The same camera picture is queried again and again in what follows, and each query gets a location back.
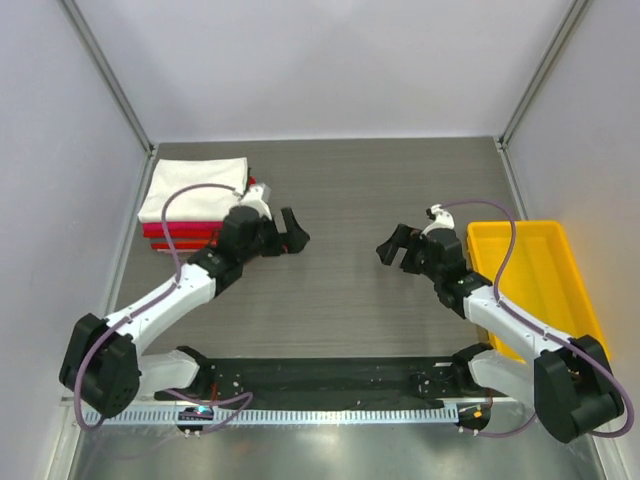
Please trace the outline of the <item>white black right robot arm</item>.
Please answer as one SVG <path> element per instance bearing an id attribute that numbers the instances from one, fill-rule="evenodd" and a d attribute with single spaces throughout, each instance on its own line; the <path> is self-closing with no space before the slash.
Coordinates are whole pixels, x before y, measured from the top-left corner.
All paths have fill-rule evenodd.
<path id="1" fill-rule="evenodd" d="M 554 329 L 501 295 L 495 282 L 469 267 L 451 228 L 400 224 L 376 253 L 389 265 L 400 250 L 404 272 L 426 276 L 445 307 L 496 334 L 519 355 L 514 361 L 491 347 L 470 349 L 466 368 L 475 384 L 525 404 L 562 443 L 630 431 L 633 404 L 595 338 Z"/>

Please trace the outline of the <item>white and green raglan t-shirt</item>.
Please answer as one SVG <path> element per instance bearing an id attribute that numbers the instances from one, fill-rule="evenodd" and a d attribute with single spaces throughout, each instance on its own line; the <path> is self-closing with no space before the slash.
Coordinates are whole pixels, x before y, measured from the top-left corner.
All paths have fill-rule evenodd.
<path id="1" fill-rule="evenodd" d="M 169 205 L 166 221 L 221 221 L 246 191 L 249 165 L 246 157 L 219 160 L 167 160 L 157 162 L 146 197 L 138 212 L 141 223 L 161 221 L 166 201 L 181 193 Z"/>

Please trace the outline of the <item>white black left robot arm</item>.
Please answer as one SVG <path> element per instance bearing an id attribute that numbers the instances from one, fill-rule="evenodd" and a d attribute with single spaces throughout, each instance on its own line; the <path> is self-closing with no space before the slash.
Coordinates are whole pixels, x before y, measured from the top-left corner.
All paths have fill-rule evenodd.
<path id="1" fill-rule="evenodd" d="M 217 298 L 256 257 L 301 252 L 310 240 L 293 210 L 281 211 L 285 230 L 251 206 L 231 209 L 216 240 L 180 262 L 164 284 L 105 318 L 86 314 L 74 325 L 59 372 L 60 383 L 105 418 L 123 412 L 138 396 L 168 390 L 193 399 L 211 394 L 212 363 L 195 349 L 169 353 L 147 348 L 192 310 Z"/>

